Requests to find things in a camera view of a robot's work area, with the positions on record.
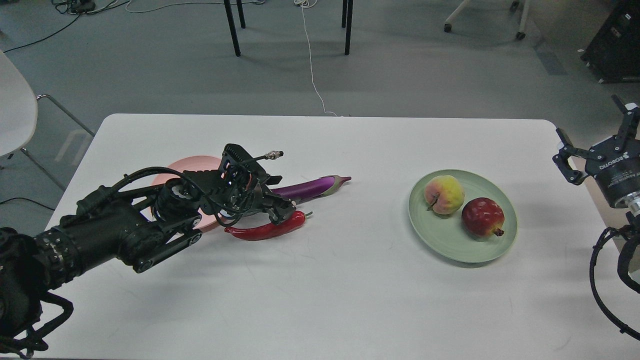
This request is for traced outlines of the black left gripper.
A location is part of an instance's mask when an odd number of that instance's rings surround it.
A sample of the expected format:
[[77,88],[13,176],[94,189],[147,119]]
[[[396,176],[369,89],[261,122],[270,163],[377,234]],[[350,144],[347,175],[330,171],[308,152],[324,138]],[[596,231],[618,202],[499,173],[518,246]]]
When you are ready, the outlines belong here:
[[231,221],[267,214],[272,224],[282,224],[297,210],[291,199],[272,193],[281,175],[268,175],[262,167],[223,167],[217,170],[184,171],[182,207],[187,214],[227,214]]

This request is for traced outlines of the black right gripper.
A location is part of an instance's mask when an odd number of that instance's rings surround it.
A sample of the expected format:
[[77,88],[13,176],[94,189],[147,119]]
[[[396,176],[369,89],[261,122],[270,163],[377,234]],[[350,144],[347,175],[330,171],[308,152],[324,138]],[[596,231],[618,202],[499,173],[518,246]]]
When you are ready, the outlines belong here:
[[555,129],[560,143],[558,153],[552,160],[565,180],[572,185],[579,186],[585,179],[593,177],[609,207],[638,210],[640,164],[639,141],[636,135],[639,126],[639,106],[635,102],[625,103],[615,94],[611,98],[622,112],[622,123],[615,137],[608,137],[590,148],[596,155],[591,164],[594,173],[576,170],[569,164],[571,157],[591,160],[593,153],[574,146],[569,135],[560,128]]

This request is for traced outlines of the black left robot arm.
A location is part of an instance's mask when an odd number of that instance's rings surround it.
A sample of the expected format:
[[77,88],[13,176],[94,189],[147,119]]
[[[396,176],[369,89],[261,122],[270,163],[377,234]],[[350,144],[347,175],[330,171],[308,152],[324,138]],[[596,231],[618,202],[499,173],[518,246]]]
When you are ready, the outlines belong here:
[[44,338],[73,313],[53,290],[85,272],[119,259],[147,271],[199,241],[202,214],[229,227],[264,213],[279,225],[294,200],[270,190],[260,166],[183,171],[148,167],[78,201],[75,214],[38,235],[1,229],[1,351],[30,359],[48,349]]

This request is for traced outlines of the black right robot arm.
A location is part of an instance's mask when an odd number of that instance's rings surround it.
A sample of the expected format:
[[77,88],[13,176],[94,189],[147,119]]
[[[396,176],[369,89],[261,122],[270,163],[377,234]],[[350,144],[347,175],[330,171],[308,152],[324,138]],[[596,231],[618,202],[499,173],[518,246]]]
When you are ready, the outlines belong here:
[[610,208],[628,209],[628,223],[621,227],[607,227],[594,246],[589,262],[590,290],[601,312],[622,334],[638,340],[639,332],[616,317],[602,301],[595,284],[598,255],[609,240],[620,237],[622,249],[617,259],[617,275],[631,290],[638,293],[640,285],[630,275],[630,263],[640,243],[640,142],[636,138],[640,112],[635,103],[624,103],[617,95],[611,96],[622,113],[617,133],[595,143],[589,149],[574,146],[566,132],[560,128],[558,153],[552,160],[568,183],[581,185],[592,177]]

